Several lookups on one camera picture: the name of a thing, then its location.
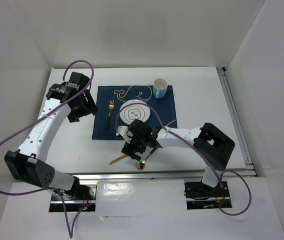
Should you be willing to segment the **gold knife green handle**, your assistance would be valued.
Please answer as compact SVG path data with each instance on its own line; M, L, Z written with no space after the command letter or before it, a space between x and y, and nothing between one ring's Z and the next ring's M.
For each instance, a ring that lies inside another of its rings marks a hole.
M120 161L120 160L122 160L122 159L124 159L126 157L127 157L127 155L124 154L124 155L122 155L122 156L112 160L111 162L109 162L109 165L112 165L112 164L114 164L114 163L116 163L116 162L118 162L118 161Z

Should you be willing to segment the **white plate green rim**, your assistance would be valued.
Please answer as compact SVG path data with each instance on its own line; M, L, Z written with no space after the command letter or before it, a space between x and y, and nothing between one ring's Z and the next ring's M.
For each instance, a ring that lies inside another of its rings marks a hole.
M124 102L120 107L120 119L126 125L131 124L134 120L147 122L151 116L151 110L148 106L143 105L144 101L132 99Z

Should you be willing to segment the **gold fork green handle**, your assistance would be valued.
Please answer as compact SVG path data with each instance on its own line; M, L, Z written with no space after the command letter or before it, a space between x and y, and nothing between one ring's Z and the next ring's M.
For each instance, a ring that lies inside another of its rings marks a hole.
M109 113L108 113L108 117L107 117L107 121L106 121L105 130L109 129L111 113L112 113L112 110L114 108L114 103L115 103L115 101L112 100L112 99L109 101Z

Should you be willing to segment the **gold spoon green handle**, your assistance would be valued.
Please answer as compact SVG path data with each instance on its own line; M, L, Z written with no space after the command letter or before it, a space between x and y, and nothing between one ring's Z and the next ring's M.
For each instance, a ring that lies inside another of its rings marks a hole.
M136 168L137 168L137 170L140 170L140 171L141 171L141 170L143 170L143 169L145 168L146 160L147 160L148 158L150 158L151 155L152 155L157 149L158 149L158 148L155 147L155 148L149 153L149 155L145 158L145 160L136 162Z

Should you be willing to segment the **blue whale placemat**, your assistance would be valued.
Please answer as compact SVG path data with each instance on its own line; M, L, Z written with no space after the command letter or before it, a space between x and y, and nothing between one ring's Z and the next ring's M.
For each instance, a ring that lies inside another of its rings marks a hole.
M170 128L177 128L177 116L173 87L168 86L163 98L156 99L151 85L111 85L99 86L95 115L93 140L119 140L115 133L115 122L119 126L129 125L133 120L141 120L151 128L159 121L147 106L134 104L145 102L158 113L162 123Z

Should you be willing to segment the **light blue mug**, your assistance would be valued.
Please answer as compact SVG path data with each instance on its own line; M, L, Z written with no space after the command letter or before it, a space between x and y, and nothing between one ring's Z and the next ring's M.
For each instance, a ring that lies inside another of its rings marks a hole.
M153 94L156 99L162 99L167 92L168 83L162 78L158 78L153 83Z

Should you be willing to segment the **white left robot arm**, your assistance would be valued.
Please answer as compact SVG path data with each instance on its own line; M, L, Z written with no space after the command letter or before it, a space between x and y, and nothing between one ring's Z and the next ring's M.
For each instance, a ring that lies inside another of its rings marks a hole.
M69 81L55 83L49 88L40 115L43 120L35 124L16 151L8 151L4 157L14 179L42 189L59 189L70 200L88 191L78 177L56 170L46 163L46 159L64 119L74 123L81 117L97 113L96 104L86 87L89 80L87 76L73 72Z

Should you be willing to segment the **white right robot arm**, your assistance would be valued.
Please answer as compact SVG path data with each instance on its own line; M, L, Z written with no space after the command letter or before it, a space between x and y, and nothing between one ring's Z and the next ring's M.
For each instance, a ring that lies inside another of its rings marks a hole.
M151 128L136 119L129 126L118 126L116 135L125 140L122 153L137 161L141 160L137 153L143 154L146 148L179 147L194 150L206 163L200 184L205 196L213 195L217 185L222 185L222 175L235 148L234 141L211 123L198 128Z

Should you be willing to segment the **aluminium front rail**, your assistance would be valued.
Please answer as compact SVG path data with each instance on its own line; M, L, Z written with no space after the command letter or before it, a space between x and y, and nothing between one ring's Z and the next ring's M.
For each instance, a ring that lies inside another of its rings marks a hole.
M161 172L132 172L132 173L97 173L97 174L75 174L82 181L134 181L134 180L167 180L167 179L189 179L202 178L203 170L188 171L161 171Z

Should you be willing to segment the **aluminium rail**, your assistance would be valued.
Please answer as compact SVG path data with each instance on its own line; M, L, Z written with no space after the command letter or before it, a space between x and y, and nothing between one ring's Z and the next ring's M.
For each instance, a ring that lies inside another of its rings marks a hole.
M202 178L203 170L188 171L161 171L161 172L132 172L132 173L97 173L97 174L75 174L82 181L134 181L134 180L167 180L167 179L189 179Z
M231 90L230 90L230 87L229 87L229 84L226 78L226 68L217 67L216 70L217 70L217 74L218 74L218 77L219 77L219 80L220 80L220 83L221 83L221 86L224 92L224 96L225 96L225 99L226 99L226 102L227 102L227 105L230 111L232 122L235 128L236 136L239 142L238 146L240 147L242 156L244 157L245 171L253 172L253 173L246 173L246 175L255 176L256 171L255 171L253 162L251 160L251 155L249 153L248 146L247 146L247 143L244 137L244 133L243 133L243 130L240 124L240 120L239 120L239 116L236 110L234 99L233 99L233 96L232 96L232 93L231 93Z

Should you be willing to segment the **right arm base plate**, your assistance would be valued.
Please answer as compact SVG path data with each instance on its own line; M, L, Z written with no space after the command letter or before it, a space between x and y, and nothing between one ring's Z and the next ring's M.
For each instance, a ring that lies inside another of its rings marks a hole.
M188 210L232 208L228 184L223 181L223 187L219 184L215 188L204 185L202 182L185 182L184 196Z

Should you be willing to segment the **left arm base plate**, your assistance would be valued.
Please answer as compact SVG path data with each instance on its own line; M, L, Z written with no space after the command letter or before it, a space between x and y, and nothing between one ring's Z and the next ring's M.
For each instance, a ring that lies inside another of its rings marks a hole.
M51 195L49 212L50 213L61 213L64 211L62 199L65 202L67 212L75 213L83 208L83 212L94 212L96 210L96 193L97 183L87 182L83 183L85 187L75 196L66 194L61 190L62 197L56 192Z

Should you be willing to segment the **aluminium right side rail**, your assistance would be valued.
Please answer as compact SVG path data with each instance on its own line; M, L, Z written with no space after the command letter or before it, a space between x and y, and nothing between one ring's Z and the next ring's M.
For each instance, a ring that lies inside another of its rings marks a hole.
M233 99L233 96L232 96L232 93L231 93L231 90L230 90L230 87L229 87L229 84L226 78L226 68L217 67L216 70L217 70L217 74L218 74L218 77L219 77L219 80L220 80L220 83L221 83L221 86L224 92L224 96L225 96L225 99L226 99L226 102L227 102L227 105L230 111L232 122L235 128L236 136L239 142L238 146L240 147L242 156L244 157L245 171L253 172L253 173L246 173L246 175L255 176L256 171L255 171L253 162L251 160L251 155L249 153L248 146L247 146L247 143L244 137L244 133L243 133L243 130L240 124L240 120L239 120L239 116L236 110L234 99Z

